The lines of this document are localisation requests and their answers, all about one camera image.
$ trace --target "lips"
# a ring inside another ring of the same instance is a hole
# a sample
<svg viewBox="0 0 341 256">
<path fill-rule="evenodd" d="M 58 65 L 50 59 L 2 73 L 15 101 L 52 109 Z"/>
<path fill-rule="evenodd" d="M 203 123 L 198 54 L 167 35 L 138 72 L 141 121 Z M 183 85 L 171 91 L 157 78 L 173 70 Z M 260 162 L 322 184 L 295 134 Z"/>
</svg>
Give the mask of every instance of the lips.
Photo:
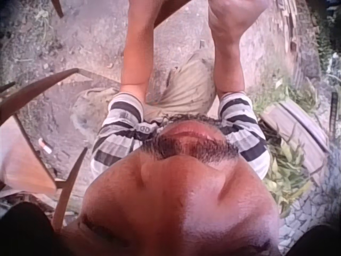
<svg viewBox="0 0 341 256">
<path fill-rule="evenodd" d="M 223 139 L 223 134 L 217 128 L 198 121 L 183 121 L 169 124 L 161 132 L 161 135 L 177 138 L 192 137 L 209 140 Z"/>
</svg>

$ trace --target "khaki pants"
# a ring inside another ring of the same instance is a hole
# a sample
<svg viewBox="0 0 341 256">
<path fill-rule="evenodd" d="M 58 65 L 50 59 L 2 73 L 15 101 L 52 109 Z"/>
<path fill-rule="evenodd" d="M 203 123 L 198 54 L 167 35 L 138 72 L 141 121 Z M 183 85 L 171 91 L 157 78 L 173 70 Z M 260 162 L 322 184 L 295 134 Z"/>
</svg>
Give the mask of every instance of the khaki pants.
<svg viewBox="0 0 341 256">
<path fill-rule="evenodd" d="M 150 122 L 166 115 L 207 114 L 216 96 L 213 65 L 208 49 L 196 51 L 184 65 L 170 72 L 161 100 L 144 106 L 144 119 Z M 94 142 L 115 94 L 114 89 L 98 88 L 86 90 L 77 98 L 71 120 L 89 143 Z"/>
</svg>

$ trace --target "beard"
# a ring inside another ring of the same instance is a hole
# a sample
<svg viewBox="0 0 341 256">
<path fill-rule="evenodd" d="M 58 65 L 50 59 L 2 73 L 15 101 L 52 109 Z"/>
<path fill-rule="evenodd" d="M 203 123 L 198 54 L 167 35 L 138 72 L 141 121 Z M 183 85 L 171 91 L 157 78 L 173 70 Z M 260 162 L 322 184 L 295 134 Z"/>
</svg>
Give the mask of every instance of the beard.
<svg viewBox="0 0 341 256">
<path fill-rule="evenodd" d="M 221 121 L 203 115 L 176 115 L 165 117 L 160 127 L 183 121 L 198 121 L 217 129 L 221 127 Z M 181 139 L 170 138 L 166 135 L 155 134 L 150 140 L 143 142 L 141 149 L 145 153 L 152 154 L 156 159 L 167 159 L 176 155 L 188 155 L 203 163 L 221 162 L 238 157 L 238 149 L 227 140 L 211 140 L 200 138 L 184 143 Z"/>
</svg>

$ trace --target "striped shirt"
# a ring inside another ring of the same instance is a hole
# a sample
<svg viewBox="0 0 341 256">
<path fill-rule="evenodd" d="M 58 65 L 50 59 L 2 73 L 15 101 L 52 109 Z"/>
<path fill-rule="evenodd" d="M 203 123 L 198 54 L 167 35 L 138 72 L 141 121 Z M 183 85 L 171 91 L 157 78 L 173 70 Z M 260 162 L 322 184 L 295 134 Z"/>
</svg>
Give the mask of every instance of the striped shirt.
<svg viewBox="0 0 341 256">
<path fill-rule="evenodd" d="M 108 111 L 92 151 L 91 169 L 95 177 L 160 131 L 160 123 L 143 120 L 143 105 L 128 93 L 117 94 Z M 239 149 L 239 154 L 263 179 L 270 155 L 251 100 L 244 93 L 227 94 L 220 100 L 218 114 L 222 120 L 220 130 L 227 141 Z"/>
</svg>

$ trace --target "hand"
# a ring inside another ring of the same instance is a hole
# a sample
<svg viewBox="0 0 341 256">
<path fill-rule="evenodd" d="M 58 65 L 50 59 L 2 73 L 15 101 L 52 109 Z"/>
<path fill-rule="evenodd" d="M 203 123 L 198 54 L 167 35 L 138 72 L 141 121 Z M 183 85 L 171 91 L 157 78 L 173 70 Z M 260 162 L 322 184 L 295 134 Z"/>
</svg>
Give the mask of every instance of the hand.
<svg viewBox="0 0 341 256">
<path fill-rule="evenodd" d="M 208 0 L 208 24 L 215 43 L 239 44 L 244 32 L 268 6 L 268 0 Z"/>
</svg>

